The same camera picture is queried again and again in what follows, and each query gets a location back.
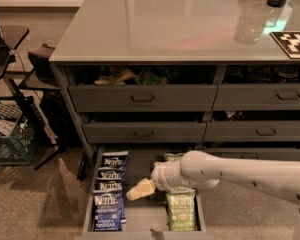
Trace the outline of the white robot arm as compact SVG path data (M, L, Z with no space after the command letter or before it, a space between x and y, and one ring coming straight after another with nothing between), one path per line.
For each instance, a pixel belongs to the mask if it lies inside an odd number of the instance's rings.
M177 161L157 162L149 178L126 194L137 200L156 190L175 187L212 188L227 181L298 204L299 219L293 240L300 240L300 161L220 158L203 151L184 153Z

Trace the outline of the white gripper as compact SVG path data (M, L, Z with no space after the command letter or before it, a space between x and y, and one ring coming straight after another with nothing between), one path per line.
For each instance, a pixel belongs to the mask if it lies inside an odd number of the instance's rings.
M134 201L152 195L156 188L161 191L171 191L176 187L213 188L219 183L218 179L208 179L205 176L196 179L194 176L188 176L186 172L186 167L181 160L156 162L151 172L151 179L141 180L126 193L126 197Z

